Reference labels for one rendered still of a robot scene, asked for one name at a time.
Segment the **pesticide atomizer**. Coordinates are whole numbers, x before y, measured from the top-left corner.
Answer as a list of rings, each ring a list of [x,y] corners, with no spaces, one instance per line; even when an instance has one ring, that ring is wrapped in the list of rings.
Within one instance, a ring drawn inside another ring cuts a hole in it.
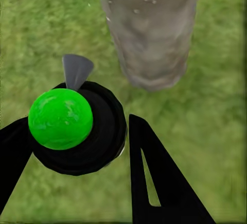
[[[29,110],[28,141],[49,169],[80,176],[107,167],[125,150],[128,126],[111,90],[87,81],[95,63],[62,57],[65,83],[40,95]]]

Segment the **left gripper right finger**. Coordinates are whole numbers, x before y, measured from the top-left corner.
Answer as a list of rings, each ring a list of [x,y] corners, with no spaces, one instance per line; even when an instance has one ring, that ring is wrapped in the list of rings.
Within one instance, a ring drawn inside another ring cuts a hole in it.
[[[129,115],[133,224],[216,224],[149,123]],[[141,149],[161,207],[149,203]]]

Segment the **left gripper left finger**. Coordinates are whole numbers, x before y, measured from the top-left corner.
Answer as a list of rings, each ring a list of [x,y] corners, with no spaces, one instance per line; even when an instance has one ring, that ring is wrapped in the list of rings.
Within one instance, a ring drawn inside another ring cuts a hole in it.
[[[28,116],[0,130],[0,215],[32,152]]]

